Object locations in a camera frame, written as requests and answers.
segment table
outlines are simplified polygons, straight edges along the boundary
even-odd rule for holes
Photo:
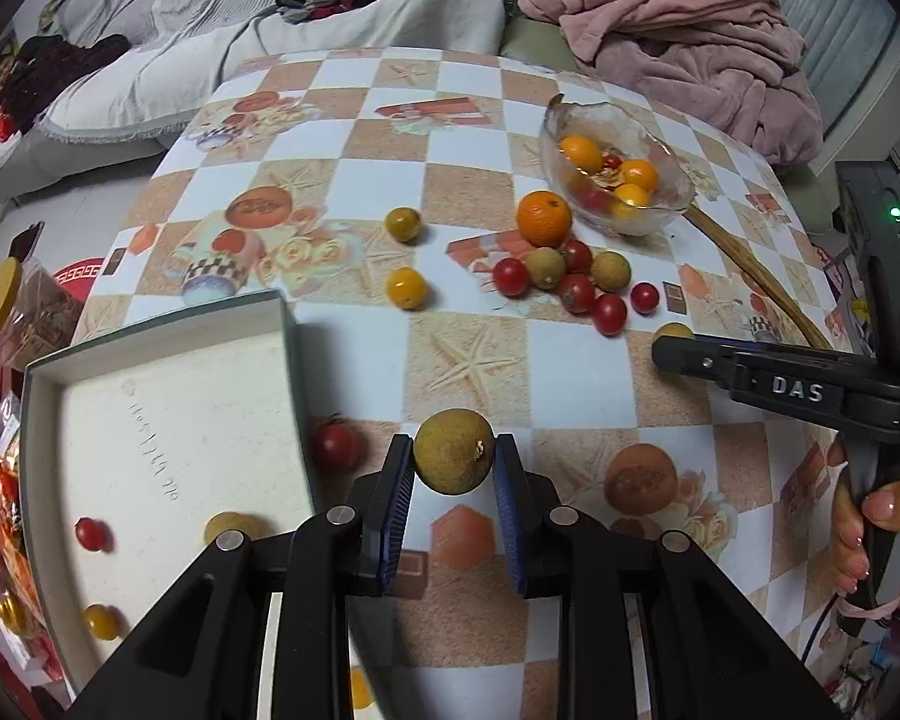
[[[564,502],[630,533],[690,533],[802,651],[831,594],[826,546],[839,469],[824,460],[830,432],[734,404],[699,381],[661,378],[649,355],[664,322],[802,343],[789,319],[684,218],[639,240],[575,224],[581,240],[623,252],[634,281],[666,295],[648,317],[631,312],[617,338],[563,312],[552,295],[501,307],[480,288],[474,261],[514,227],[515,201],[547,186],[536,137],[557,93],[573,103],[609,98],[669,143],[706,196],[701,208],[848,349],[821,261],[758,154],[595,79],[425,49],[245,64],[122,223],[77,340],[237,290],[281,290],[302,325],[314,419],[339,412],[367,438],[358,473],[378,469],[389,437],[413,435],[431,413],[478,410],[497,433],[516,436],[525,465],[549,475]],[[422,213],[416,245],[383,231],[395,206]],[[480,236],[448,256],[448,245]],[[386,274],[405,265],[433,289],[423,311],[386,301]],[[679,485],[660,511],[622,517],[602,482],[636,443],[667,453]],[[341,500],[350,481],[325,478],[325,499]],[[404,546],[398,597],[354,604],[381,703],[403,717],[554,716],[559,608],[509,588],[490,479],[456,498],[418,480]],[[823,630],[810,661],[818,678],[842,650],[842,635]]]

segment fruit bowl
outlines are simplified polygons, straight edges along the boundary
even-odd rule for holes
[[[568,135],[583,135],[602,151],[645,159],[659,174],[650,205],[628,205],[612,190],[599,186],[560,150]],[[690,207],[696,189],[677,156],[623,108],[613,103],[564,103],[557,95],[547,105],[540,130],[540,162],[551,188],[589,224],[622,235],[648,235],[662,229]]]

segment tile floor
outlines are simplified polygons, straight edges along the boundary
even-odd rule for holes
[[[120,220],[160,164],[162,155],[100,167],[64,178],[21,197],[5,214],[0,206],[0,262],[10,241],[29,225],[43,221],[35,256],[50,272],[88,257],[103,257]]]

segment jar with yellow lid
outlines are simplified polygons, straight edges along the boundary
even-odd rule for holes
[[[0,265],[0,365],[24,370],[69,346],[83,304],[34,259]]]

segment pink blanket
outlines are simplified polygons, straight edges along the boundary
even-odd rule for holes
[[[820,110],[797,69],[805,45],[778,0],[517,0],[559,23],[598,76],[709,122],[772,165],[823,147]]]

